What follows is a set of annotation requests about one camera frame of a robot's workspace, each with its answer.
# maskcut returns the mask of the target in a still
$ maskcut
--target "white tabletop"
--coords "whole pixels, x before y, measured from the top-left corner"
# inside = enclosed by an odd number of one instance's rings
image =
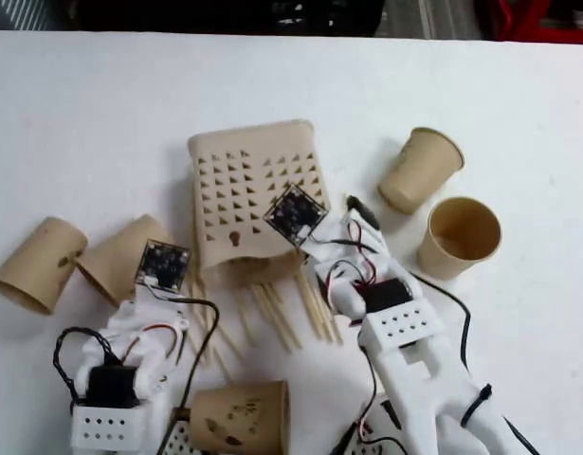
[[[188,137],[290,118],[314,123],[332,201],[364,198],[409,267],[441,198],[498,214],[496,256],[446,283],[474,317],[468,361],[542,453],[583,453],[583,46],[0,32],[0,263],[47,215],[95,244],[148,212],[187,245]],[[405,217],[374,189],[421,125],[453,137],[466,166]],[[256,315],[247,364],[217,343],[235,380],[289,379],[292,455],[328,453],[368,371],[352,331],[341,348],[316,341],[292,283],[282,288],[301,352],[286,355]],[[428,295],[457,340],[462,314]],[[245,348],[229,296],[212,297]],[[66,453],[54,340],[113,311],[78,272],[52,317],[0,298],[0,453]],[[64,348],[71,372],[81,342]],[[199,376],[196,388],[224,384],[216,367]]]

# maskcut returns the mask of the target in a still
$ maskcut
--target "tipped over paper cup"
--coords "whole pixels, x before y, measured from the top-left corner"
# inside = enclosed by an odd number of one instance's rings
[[[449,280],[490,258],[500,242],[500,222],[490,208],[474,199],[452,197],[432,209],[418,262],[430,276]]]
[[[463,166],[455,142],[431,128],[415,128],[379,192],[393,208],[411,214]]]
[[[199,450],[286,455],[288,426],[284,381],[200,391],[191,404],[190,441]]]
[[[135,277],[148,240],[172,244],[173,238],[152,216],[143,215],[77,260],[79,270],[116,306],[135,292]]]
[[[86,243],[66,221],[45,218],[0,266],[0,294],[37,313],[53,313]]]

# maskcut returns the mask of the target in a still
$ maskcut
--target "circuit board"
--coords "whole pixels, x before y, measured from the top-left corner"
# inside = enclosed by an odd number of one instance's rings
[[[190,260],[190,251],[182,246],[149,240],[143,250],[136,282],[150,279],[152,286],[179,292]]]
[[[296,185],[291,185],[264,216],[285,239],[299,247],[326,216],[327,209]]]

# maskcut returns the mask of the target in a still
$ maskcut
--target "black cable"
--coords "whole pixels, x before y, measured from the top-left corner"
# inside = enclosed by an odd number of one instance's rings
[[[467,365],[466,357],[465,357],[465,351],[466,351],[466,344],[468,341],[468,329],[470,328],[470,320],[472,319],[472,316],[470,315],[470,310],[468,310],[468,308],[465,306],[465,304],[460,299],[458,299],[457,297],[455,297],[453,294],[446,291],[442,287],[437,286],[433,282],[430,282],[430,281],[426,280],[425,278],[422,278],[419,275],[414,274],[413,272],[410,272],[410,274],[413,275],[413,277],[415,277],[415,279],[418,280],[419,282],[422,282],[423,284],[430,286],[432,289],[435,289],[435,290],[439,291],[441,294],[444,294],[445,296],[449,297],[450,299],[455,301],[458,305],[460,305],[462,310],[464,310],[465,319],[464,319],[464,329],[462,330],[462,343],[460,345],[460,358],[462,359],[462,363],[464,363],[465,368],[468,370],[468,365]],[[525,436],[523,436],[523,434],[519,431],[519,429],[516,428],[512,424],[512,422],[510,422],[507,418],[504,417],[503,419],[506,421],[506,424],[508,424],[508,427],[510,427],[512,434],[514,434],[515,438],[517,438],[519,440],[519,442],[527,449],[527,451],[529,453],[531,453],[532,455],[539,455],[539,452],[537,451],[537,449],[531,444],[531,442]]]
[[[215,329],[217,329],[217,324],[219,323],[219,309],[217,308],[215,303],[213,303],[212,301],[209,301],[209,300],[187,299],[187,298],[167,298],[166,300],[172,301],[175,303],[187,303],[187,304],[196,304],[196,305],[207,306],[208,308],[212,309],[215,312],[215,318],[213,319],[213,324],[211,325],[211,327],[209,328],[209,331],[207,332],[207,334],[203,338],[203,343],[200,345],[198,353],[196,353],[196,357],[194,358],[194,361],[192,363],[192,366],[190,369],[190,374],[188,375],[188,380],[186,381],[186,387],[184,388],[184,393],[182,395],[179,406],[177,407],[177,411],[179,411],[179,410],[183,409],[184,406],[186,405],[186,401],[188,400],[188,395],[190,394],[192,380],[194,379],[194,374],[196,373],[196,368],[198,367],[198,362],[200,361],[201,357],[203,356],[203,354],[207,350],[207,346],[209,345],[209,341],[210,341],[211,337],[213,336]],[[178,420],[179,420],[178,415],[174,415],[172,417],[171,422],[169,423],[169,426],[167,427],[167,430],[165,431],[165,435],[163,436],[163,439],[160,442],[160,446],[158,448],[156,455],[160,455],[164,451],[165,447],[167,446],[167,441],[169,440],[169,436],[171,435],[171,432],[173,431],[173,428],[175,427],[175,423]]]
[[[366,446],[390,441],[392,443],[395,443],[405,455],[409,455],[407,453],[407,450],[405,449],[405,446],[403,446],[401,444],[401,442],[396,438],[392,438],[391,436],[384,436],[382,438],[366,440],[366,439],[363,439],[363,435],[360,434],[360,431],[362,430],[361,422],[367,416],[367,413],[369,412],[369,410],[373,406],[373,402],[375,401],[375,398],[377,396],[377,381],[375,380],[375,370],[373,369],[373,363],[371,363],[371,359],[367,355],[367,351],[365,350],[365,348],[361,347],[360,350],[365,355],[365,358],[367,358],[367,363],[369,363],[369,370],[371,372],[371,378],[373,381],[373,392],[372,392],[371,398],[369,399],[369,403],[367,403],[367,407],[365,407],[365,409],[361,412],[360,417],[358,417],[358,428],[357,428],[357,433],[356,433],[356,434],[358,434],[358,441],[360,441],[361,444],[366,445]]]
[[[472,417],[472,414],[474,414],[474,411],[477,410],[477,408],[482,403],[484,403],[489,398],[491,398],[492,393],[493,393],[493,391],[491,389],[491,384],[487,384],[486,386],[484,386],[481,389],[481,391],[479,392],[479,396],[468,407],[467,411],[464,413],[464,416],[462,417],[462,420],[460,421],[460,425],[462,426],[462,428],[465,428],[465,426],[468,425],[468,420],[470,420],[470,417]]]
[[[103,349],[104,365],[122,365],[122,362],[112,352],[112,346],[110,346],[110,342],[107,339],[105,339],[105,337],[103,337],[103,335],[100,334],[98,331],[89,329],[88,327],[68,327],[67,329],[64,329],[61,332],[61,334],[57,337],[57,341],[55,341],[55,350],[53,351],[53,366],[55,367],[55,370],[57,370],[57,373],[59,373],[65,385],[70,390],[70,395],[72,396],[72,404],[78,405],[81,402],[81,398],[76,392],[76,388],[74,387],[74,381],[67,375],[64,368],[62,368],[62,364],[60,363],[60,350],[64,345],[64,339],[65,337],[72,333],[84,334],[96,339],[100,344],[101,348]]]

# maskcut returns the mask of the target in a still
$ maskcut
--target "beige perforated box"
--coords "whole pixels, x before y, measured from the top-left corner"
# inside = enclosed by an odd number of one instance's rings
[[[205,284],[272,282],[298,271],[303,254],[263,217],[292,183],[329,207],[313,137],[310,122],[293,120],[190,139]]]

